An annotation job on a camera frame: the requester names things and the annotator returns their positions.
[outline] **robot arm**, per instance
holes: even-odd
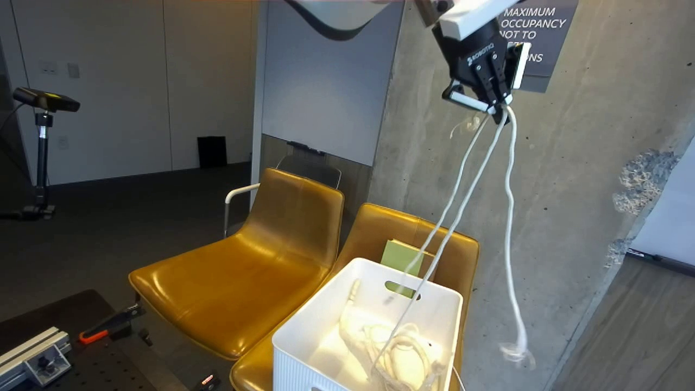
[[[358,33],[391,0],[289,0],[324,28]],[[500,119],[519,89],[530,46],[510,48],[495,17],[519,0],[417,0],[450,65],[443,100],[484,111]]]

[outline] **yellow chair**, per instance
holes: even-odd
[[[235,235],[135,269],[128,280],[189,339],[235,361],[326,280],[341,217],[339,191],[267,169]]]
[[[348,265],[356,256],[378,261],[389,239],[397,239],[419,248],[428,239],[432,228],[434,224],[424,222],[421,217],[415,217],[395,209],[384,209],[378,204],[363,204],[348,235],[348,241],[337,263],[330,269],[330,276],[337,274],[343,265]],[[428,252],[434,254],[443,237],[445,237],[445,230],[441,228],[434,235]],[[456,343],[456,361],[454,361],[456,367],[460,367],[463,363],[467,311],[469,311],[473,280],[476,280],[478,252],[480,252],[478,241],[454,232],[434,274],[434,282],[450,287],[463,295],[463,308],[460,308],[463,319],[460,319],[460,332],[458,332],[460,339]],[[267,332],[232,365],[230,382],[235,389],[265,391],[274,387],[271,335],[278,328],[280,326]]]

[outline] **white plastic bin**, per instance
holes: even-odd
[[[374,363],[369,352],[361,350],[365,343],[354,343],[356,339],[352,337],[365,337],[369,330],[382,343],[387,339],[384,330],[391,335],[408,302],[413,304],[402,324],[417,328],[417,341],[424,341],[428,356],[437,361],[437,387],[432,389],[450,389],[460,324],[460,293],[426,282],[421,295],[408,300],[387,289],[387,282],[389,287],[395,282],[417,289],[421,280],[380,263],[354,258],[319,289],[274,335],[274,389],[384,389],[384,380],[369,365]]]

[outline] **black device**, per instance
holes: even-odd
[[[52,113],[56,111],[78,111],[80,102],[72,100],[70,96],[54,93],[54,91],[41,91],[41,89],[28,89],[17,87],[13,91],[13,98],[22,104],[28,104],[35,109],[35,126],[37,126],[37,185],[35,185],[35,202],[24,206],[20,213],[2,213],[0,217],[9,219],[50,219],[56,209],[48,204],[48,128],[52,126]]]

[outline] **concrete pillar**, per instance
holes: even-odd
[[[515,341],[502,252],[504,137],[458,226],[482,243],[478,289],[467,298],[463,378],[471,391],[552,387],[695,133],[693,20],[693,0],[580,0],[547,93],[517,93],[513,265],[536,369],[515,369],[500,354],[500,343]],[[439,217],[471,141],[463,126],[471,113],[439,98],[445,85],[434,37],[406,2],[371,202]]]

